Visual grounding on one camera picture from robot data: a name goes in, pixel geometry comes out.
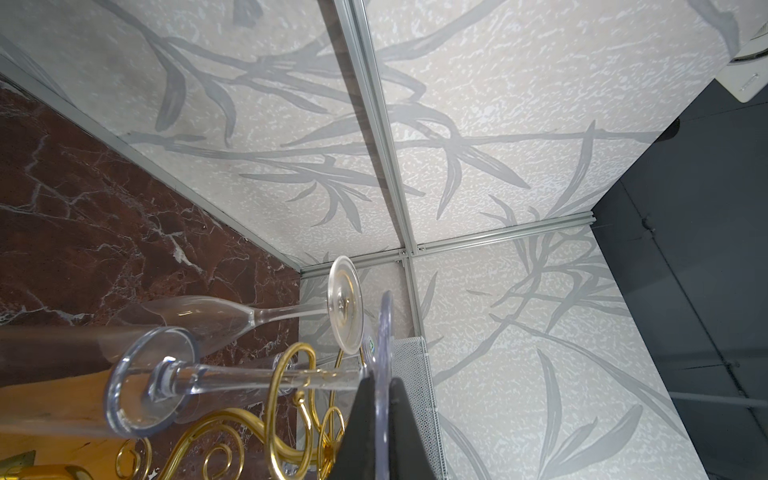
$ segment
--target white mesh basket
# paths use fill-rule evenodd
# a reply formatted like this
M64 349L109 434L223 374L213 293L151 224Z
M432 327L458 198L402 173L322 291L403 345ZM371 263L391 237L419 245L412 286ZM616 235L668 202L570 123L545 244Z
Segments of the white mesh basket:
M432 370L429 368L427 344L423 337L392 342L392 377L401 378L406 385L413 416L435 477L447 479L448 469L442 449Z

